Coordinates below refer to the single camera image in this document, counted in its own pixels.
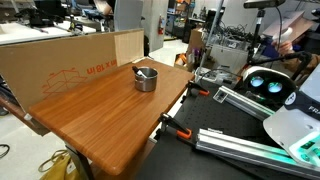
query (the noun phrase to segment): workbench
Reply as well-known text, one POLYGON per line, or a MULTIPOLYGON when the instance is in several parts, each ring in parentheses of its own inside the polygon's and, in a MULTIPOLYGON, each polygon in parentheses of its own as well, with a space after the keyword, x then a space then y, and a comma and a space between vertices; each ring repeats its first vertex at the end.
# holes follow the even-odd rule
POLYGON ((187 71, 142 60, 43 100, 29 114, 66 142, 84 178, 93 179, 85 157, 118 175, 145 145, 160 113, 170 110, 193 78, 187 71), (158 71, 155 91, 135 89, 133 65, 158 71))
MULTIPOLYGON (((0 45, 72 36, 72 32, 67 31, 70 27, 70 22, 64 21, 57 26, 41 28, 48 32, 45 33, 16 22, 0 24, 1 29, 4 31, 4 34, 0 34, 0 45)), ((83 26, 83 32, 95 33, 96 30, 83 26)))
MULTIPOLYGON (((212 99, 219 85, 202 81, 210 95, 188 96, 175 119, 197 134, 199 128, 222 131, 225 135, 278 147, 265 133, 262 121, 237 107, 212 99)), ((242 161, 206 153, 192 148, 178 138, 175 130, 167 128, 144 161, 136 176, 144 179, 302 179, 242 161)))

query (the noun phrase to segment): yellow bag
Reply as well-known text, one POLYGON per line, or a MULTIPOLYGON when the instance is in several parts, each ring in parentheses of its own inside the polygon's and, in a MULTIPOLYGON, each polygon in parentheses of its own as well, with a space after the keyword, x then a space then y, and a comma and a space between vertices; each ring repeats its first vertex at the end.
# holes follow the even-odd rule
POLYGON ((79 180, 79 172, 76 166, 71 160, 71 157, 67 150, 58 150, 52 157, 42 163, 39 168, 39 172, 46 172, 41 177, 41 180, 79 180), (44 165, 48 162, 53 162, 53 165, 48 169, 43 169, 44 165))

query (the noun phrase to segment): cardboard box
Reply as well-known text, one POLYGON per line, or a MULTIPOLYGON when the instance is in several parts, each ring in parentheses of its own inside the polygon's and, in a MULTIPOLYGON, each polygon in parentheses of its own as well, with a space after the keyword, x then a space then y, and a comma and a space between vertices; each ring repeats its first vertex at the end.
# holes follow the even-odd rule
POLYGON ((176 11, 185 11, 185 9, 186 9, 186 5, 185 4, 177 3, 176 11))
MULTIPOLYGON (((286 30, 289 27, 292 28, 293 32, 288 38, 290 41, 294 41, 306 32, 313 24, 313 21, 303 18, 304 11, 297 12, 286 12, 283 15, 282 30, 286 30)), ((279 34, 280 20, 275 20, 262 34, 266 36, 274 36, 279 34)))
POLYGON ((187 49, 187 55, 192 53, 192 49, 204 49, 205 44, 202 41, 202 29, 193 29, 191 30, 189 46, 187 49))
POLYGON ((131 30, 0 46, 0 74, 28 113, 48 97, 143 57, 143 31, 131 30))
POLYGON ((192 72, 193 70, 193 64, 188 63, 188 58, 186 56, 186 53, 180 53, 176 55, 174 67, 185 70, 185 71, 189 71, 189 72, 192 72))

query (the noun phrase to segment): wall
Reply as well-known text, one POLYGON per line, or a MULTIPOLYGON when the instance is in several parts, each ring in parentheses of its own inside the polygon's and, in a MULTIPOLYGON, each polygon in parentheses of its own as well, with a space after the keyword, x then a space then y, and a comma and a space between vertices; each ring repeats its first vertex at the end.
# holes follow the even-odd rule
MULTIPOLYGON (((223 6, 226 7, 226 12, 223 15, 222 21, 226 26, 237 26, 238 24, 246 25, 246 32, 254 32, 256 24, 257 9, 244 9, 243 3, 246 0, 224 0, 223 6)), ((194 13, 200 14, 200 10, 205 6, 207 9, 216 8, 220 0, 196 0, 196 7, 194 13)), ((279 6, 281 14, 286 11, 294 11, 298 6, 299 1, 286 0, 284 4, 279 6)), ((304 17, 307 19, 314 19, 311 15, 313 9, 320 8, 320 4, 301 2, 297 9, 304 10, 304 17)), ((266 14, 263 18, 260 32, 266 29, 276 19, 279 19, 278 12, 275 8, 266 8, 266 14)))
POLYGON ((142 16, 146 18, 142 22, 145 35, 149 38, 150 52, 163 47, 163 35, 158 35, 160 14, 167 18, 169 0, 144 0, 142 16))

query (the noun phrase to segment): table clamp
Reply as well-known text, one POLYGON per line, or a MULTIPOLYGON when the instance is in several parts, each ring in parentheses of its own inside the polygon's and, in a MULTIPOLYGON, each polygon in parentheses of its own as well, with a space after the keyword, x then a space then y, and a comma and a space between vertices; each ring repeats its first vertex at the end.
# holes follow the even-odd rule
POLYGON ((210 93, 208 90, 206 90, 199 84, 195 83, 194 81, 188 81, 188 83, 186 84, 186 88, 187 88, 187 94, 182 97, 181 103, 183 103, 188 96, 192 95, 192 92, 191 92, 192 89, 199 90, 199 94, 203 96, 208 96, 210 93))
POLYGON ((162 123, 161 125, 162 132, 167 130, 167 126, 170 126, 173 129, 177 130, 176 133, 178 137, 183 139, 191 139, 192 131, 186 128, 183 124, 181 124, 179 121, 177 121, 170 115, 166 113, 161 113, 158 121, 162 123))

